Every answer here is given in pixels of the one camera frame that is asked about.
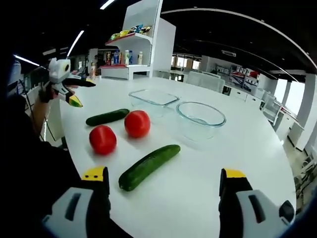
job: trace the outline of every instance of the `green cucumber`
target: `green cucumber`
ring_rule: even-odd
[[[109,122],[113,122],[113,121],[125,118],[129,114],[129,112],[130,111],[128,109],[120,109],[110,113],[97,115],[97,116],[88,118],[86,120],[86,124],[90,126],[106,124]]]
[[[120,188],[132,191],[147,176],[177,155],[179,151],[179,145],[166,145],[146,155],[120,176]]]

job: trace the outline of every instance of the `ceiling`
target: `ceiling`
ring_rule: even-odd
[[[46,64],[49,58],[66,57],[68,49],[60,49],[70,47],[81,30],[85,30],[85,33],[71,55],[86,54],[90,48],[104,48],[109,37],[121,30],[127,6],[138,0],[117,0],[106,10],[100,10],[104,2],[90,0],[87,4],[79,4],[75,0],[56,0],[54,5],[46,2],[39,5],[25,1],[21,6],[21,14],[26,17],[19,21],[21,38],[16,43],[15,53],[39,64]],[[317,62],[317,31],[313,28],[317,21],[314,21],[313,6],[222,2],[163,1],[161,17],[176,26],[174,52],[231,61],[266,73],[269,77],[270,71],[281,69],[317,73],[312,62],[274,30],[240,16],[198,10],[217,8],[263,20],[291,38]],[[193,10],[164,13],[186,8]],[[42,54],[51,49],[56,49],[56,53],[47,56]],[[237,57],[226,56],[221,50],[235,52]],[[286,74],[274,76],[292,79]],[[302,76],[294,77],[304,80]]]

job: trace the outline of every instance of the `red tomato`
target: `red tomato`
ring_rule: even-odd
[[[109,126],[99,125],[89,134],[90,145],[96,154],[107,155],[114,151],[117,138]]]
[[[144,111],[130,112],[124,119],[124,127],[129,136],[141,138],[150,131],[150,118]]]

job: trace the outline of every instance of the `clear glass bowl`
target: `clear glass bowl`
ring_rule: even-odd
[[[213,138],[226,123],[218,109],[199,102],[182,102],[176,106],[179,127],[184,136],[193,141]]]
[[[166,113],[166,106],[179,100],[175,95],[156,89],[130,92],[129,97],[134,110],[145,111],[151,120],[161,118]]]

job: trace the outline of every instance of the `white round table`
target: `white round table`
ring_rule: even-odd
[[[241,170],[253,189],[261,190],[280,206],[289,200],[296,209],[292,171],[283,147],[260,110],[209,89],[162,78],[132,81],[99,79],[93,88],[78,88],[82,108],[60,103],[67,145],[78,173],[96,166],[109,170],[111,218],[135,238],[218,237],[219,183],[222,168]],[[88,117],[121,108],[131,109],[128,93],[155,88],[222,111],[226,124],[200,149],[170,135],[168,126],[152,123],[148,136],[131,140],[123,120],[109,123],[117,136],[114,153],[95,155],[89,144]],[[120,175],[136,161],[167,144],[180,153],[146,178],[134,191],[118,186]]]

